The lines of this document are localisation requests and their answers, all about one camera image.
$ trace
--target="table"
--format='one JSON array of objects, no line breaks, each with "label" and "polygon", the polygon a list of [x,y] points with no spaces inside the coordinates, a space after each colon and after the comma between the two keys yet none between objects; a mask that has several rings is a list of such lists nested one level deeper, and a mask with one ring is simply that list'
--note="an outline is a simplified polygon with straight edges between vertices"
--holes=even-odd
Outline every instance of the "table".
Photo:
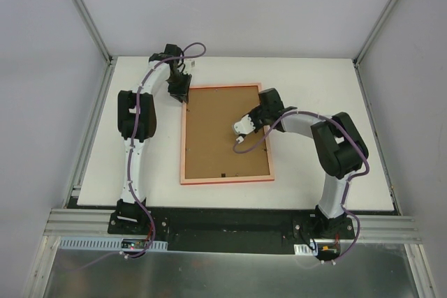
[{"label": "table", "polygon": [[[78,204],[115,206],[124,181],[124,145],[117,130],[117,95],[139,83],[148,57],[119,57],[82,181]],[[347,207],[392,211],[381,160],[350,59],[203,57],[191,85],[260,82],[277,89],[285,106],[351,115],[369,149],[371,172],[355,179]],[[146,205],[165,207],[313,209],[324,182],[312,140],[296,134],[270,136],[275,181],[182,186],[179,182],[181,105],[164,84],[155,97],[157,130],[147,150],[143,177]]]}]

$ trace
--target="wooden frame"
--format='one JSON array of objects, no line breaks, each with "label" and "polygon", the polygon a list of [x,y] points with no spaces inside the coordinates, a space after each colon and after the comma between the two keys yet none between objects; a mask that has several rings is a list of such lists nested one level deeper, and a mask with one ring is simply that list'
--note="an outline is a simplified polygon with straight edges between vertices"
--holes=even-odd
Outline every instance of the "wooden frame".
[{"label": "wooden frame", "polygon": [[[190,87],[190,90],[194,89],[218,89],[228,87],[258,87],[258,92],[262,91],[260,83],[248,83],[248,84],[234,84],[234,85],[196,85]],[[257,181],[274,181],[274,169],[272,160],[272,150],[270,147],[269,137],[265,139],[265,146],[267,148],[267,160],[269,167],[269,175],[264,176],[249,176],[249,177],[219,177],[219,178],[199,178],[199,179],[187,179],[186,178],[186,107],[187,104],[183,103],[182,106],[182,141],[180,151],[180,184],[181,185],[199,185],[199,184],[229,184],[229,183],[248,183]],[[264,127],[264,133],[266,133],[268,127]]]}]

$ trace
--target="white wall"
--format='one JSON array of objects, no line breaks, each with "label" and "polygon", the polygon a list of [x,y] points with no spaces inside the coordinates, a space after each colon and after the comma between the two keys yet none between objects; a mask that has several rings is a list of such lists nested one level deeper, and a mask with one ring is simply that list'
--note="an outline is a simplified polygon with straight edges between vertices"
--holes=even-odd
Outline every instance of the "white wall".
[{"label": "white wall", "polygon": [[84,0],[111,54],[353,58],[387,0]]},{"label": "white wall", "polygon": [[402,0],[360,65],[392,183],[447,292],[447,1]]},{"label": "white wall", "polygon": [[1,297],[21,297],[105,63],[71,0],[0,0]]}]

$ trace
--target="metal frame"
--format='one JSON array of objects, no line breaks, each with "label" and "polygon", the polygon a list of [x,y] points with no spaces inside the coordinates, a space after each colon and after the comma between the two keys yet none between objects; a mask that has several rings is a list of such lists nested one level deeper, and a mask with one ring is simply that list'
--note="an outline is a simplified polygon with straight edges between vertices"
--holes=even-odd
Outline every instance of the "metal frame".
[{"label": "metal frame", "polygon": [[[71,182],[67,190],[66,205],[71,196],[76,196],[79,193],[80,184],[82,183],[83,174],[87,166],[91,146],[101,118],[105,97],[107,96],[108,87],[116,63],[116,58],[111,57],[84,1],[72,1],[79,12],[86,29],[94,39],[103,58],[107,61],[108,67],[104,73],[100,89],[98,90],[96,102],[90,114],[89,125],[85,132],[82,147],[71,175]],[[393,185],[391,184],[386,164],[383,159],[380,142],[377,138],[374,116],[370,109],[365,89],[362,85],[360,73],[358,72],[360,62],[368,53],[372,43],[398,2],[399,0],[389,0],[387,2],[357,57],[353,60],[353,63],[356,68],[360,90],[367,107],[369,121],[374,130],[376,144],[379,148],[381,162],[386,173],[388,186],[390,187],[390,193],[395,201],[397,210],[400,211],[400,206],[393,193]],[[41,244],[38,248],[38,254],[32,268],[32,273],[27,282],[25,297],[42,297],[44,295],[61,237],[102,237],[104,239],[138,237],[135,235],[113,235],[113,237],[111,237],[107,233],[111,213],[112,210],[102,209],[53,209],[45,227]],[[425,257],[425,250],[414,219],[408,216],[363,215],[359,217],[362,222],[362,231],[360,233],[359,242],[364,244],[404,244],[419,295],[421,297],[435,297],[437,291],[433,286],[432,275]]]}]

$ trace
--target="wall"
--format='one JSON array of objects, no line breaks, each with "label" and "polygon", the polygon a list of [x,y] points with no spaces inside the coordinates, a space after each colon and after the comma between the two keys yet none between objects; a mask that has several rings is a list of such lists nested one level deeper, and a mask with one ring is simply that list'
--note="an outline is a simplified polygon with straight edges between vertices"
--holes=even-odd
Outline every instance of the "wall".
[{"label": "wall", "polygon": [[1,297],[21,297],[105,63],[71,0],[0,0]]},{"label": "wall", "polygon": [[84,0],[111,54],[353,58],[387,0]]},{"label": "wall", "polygon": [[405,214],[423,234],[440,292],[447,292],[447,2],[402,0],[360,75]]}]

